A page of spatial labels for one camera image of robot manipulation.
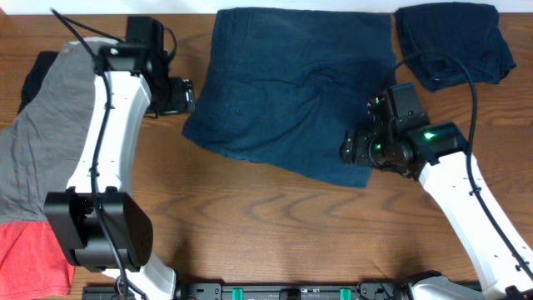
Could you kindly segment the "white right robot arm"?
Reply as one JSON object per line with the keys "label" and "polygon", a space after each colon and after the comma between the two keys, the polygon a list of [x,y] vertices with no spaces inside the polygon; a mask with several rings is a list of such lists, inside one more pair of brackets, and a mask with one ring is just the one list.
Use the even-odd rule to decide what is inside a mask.
{"label": "white right robot arm", "polygon": [[378,122],[372,130],[350,129],[341,160],[416,180],[445,214],[481,286],[471,291],[423,279],[410,286],[411,298],[532,297],[532,249],[492,194],[468,140],[453,122]]}

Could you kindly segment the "dark teal blue shorts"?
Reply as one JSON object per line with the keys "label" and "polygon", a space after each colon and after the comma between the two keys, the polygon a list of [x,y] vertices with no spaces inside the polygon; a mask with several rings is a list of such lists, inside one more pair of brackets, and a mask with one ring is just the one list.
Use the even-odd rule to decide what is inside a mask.
{"label": "dark teal blue shorts", "polygon": [[217,13],[207,79],[182,133],[225,157],[363,188],[341,163],[396,63],[387,14],[239,7]]}

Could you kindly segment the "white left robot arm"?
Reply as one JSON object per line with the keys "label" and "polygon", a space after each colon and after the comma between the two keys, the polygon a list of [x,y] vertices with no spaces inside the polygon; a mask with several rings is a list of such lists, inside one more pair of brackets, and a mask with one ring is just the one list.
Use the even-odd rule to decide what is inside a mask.
{"label": "white left robot arm", "polygon": [[77,167],[44,211],[73,266],[113,278],[111,299],[185,299],[177,273],[152,251],[150,218],[132,199],[132,165],[146,110],[172,88],[161,42],[101,47],[94,60],[94,107]]}

